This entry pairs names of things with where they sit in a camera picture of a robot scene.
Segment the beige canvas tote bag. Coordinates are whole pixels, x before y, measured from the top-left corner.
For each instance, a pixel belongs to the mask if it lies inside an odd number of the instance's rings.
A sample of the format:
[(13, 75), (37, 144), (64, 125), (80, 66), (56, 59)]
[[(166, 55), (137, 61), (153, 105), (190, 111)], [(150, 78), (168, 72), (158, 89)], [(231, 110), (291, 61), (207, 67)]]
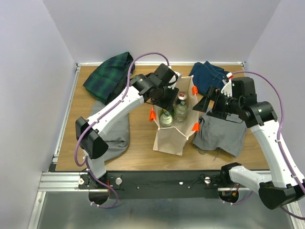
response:
[(153, 145), (154, 151), (179, 155), (183, 154), (183, 148), (189, 138), (199, 131), (199, 112), (193, 110), (198, 103), (197, 88), (193, 84), (193, 76), (182, 77), (176, 84), (179, 92), (187, 93), (186, 106), (188, 108), (186, 120), (182, 123), (174, 123), (170, 127), (161, 127), (160, 118), (162, 108), (153, 105), (150, 118), (155, 122), (158, 129)]

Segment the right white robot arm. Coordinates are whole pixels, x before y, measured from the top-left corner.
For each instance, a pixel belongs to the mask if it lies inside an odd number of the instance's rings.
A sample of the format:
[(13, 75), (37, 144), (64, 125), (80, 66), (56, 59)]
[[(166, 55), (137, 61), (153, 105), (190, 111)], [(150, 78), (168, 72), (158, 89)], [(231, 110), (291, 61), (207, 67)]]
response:
[(305, 177), (297, 168), (280, 133), (274, 108), (258, 102), (254, 80), (250, 77), (229, 79), (222, 89), (210, 86), (193, 110), (226, 119), (238, 115), (256, 137), (270, 169), (266, 177), (239, 163), (222, 166), (220, 183), (230, 187), (238, 183), (257, 193), (268, 209), (298, 201), (305, 196)]

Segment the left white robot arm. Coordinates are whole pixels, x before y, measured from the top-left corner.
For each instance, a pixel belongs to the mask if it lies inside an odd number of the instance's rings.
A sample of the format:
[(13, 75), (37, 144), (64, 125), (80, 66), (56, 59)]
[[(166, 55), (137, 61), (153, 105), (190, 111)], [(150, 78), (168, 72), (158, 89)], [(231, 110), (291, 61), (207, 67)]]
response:
[(171, 110), (179, 92), (175, 85), (181, 76), (181, 73), (162, 63), (153, 73), (134, 76), (119, 96), (94, 115), (76, 120), (76, 138), (92, 173), (89, 183), (94, 188), (105, 185), (107, 170), (104, 154), (109, 146), (103, 138), (109, 130), (130, 111), (148, 100), (155, 106)]

